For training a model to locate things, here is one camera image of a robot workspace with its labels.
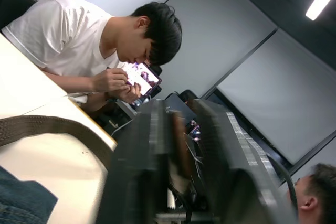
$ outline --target sleeve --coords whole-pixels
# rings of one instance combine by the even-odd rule
[[[69,41],[68,24],[56,0],[40,0],[2,32],[31,62],[45,68]]]
[[[88,102],[88,94],[84,92],[68,94],[68,98],[79,107]]]

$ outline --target strap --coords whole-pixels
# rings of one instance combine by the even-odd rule
[[[44,133],[66,133],[74,136],[109,170],[111,148],[95,132],[76,121],[43,115],[21,115],[0,119],[0,146],[23,137]]]

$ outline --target hand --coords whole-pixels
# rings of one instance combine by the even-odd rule
[[[134,86],[128,86],[127,90],[115,90],[109,92],[109,95],[114,98],[118,98],[126,103],[132,103],[140,98],[141,86],[137,83]]]
[[[127,73],[121,68],[109,68],[91,78],[93,92],[127,90]]]

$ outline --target wristwatch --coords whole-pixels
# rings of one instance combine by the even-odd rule
[[[110,97],[109,92],[105,92],[104,96],[105,96],[106,103],[112,103],[112,102],[117,102],[118,101],[117,98]]]

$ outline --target white t-shirt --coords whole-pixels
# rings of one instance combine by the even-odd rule
[[[102,31],[111,17],[84,0],[40,0],[2,32],[31,62],[48,72],[92,77],[106,67],[125,64],[117,53],[104,59],[99,50]],[[85,103],[86,98],[77,101]]]

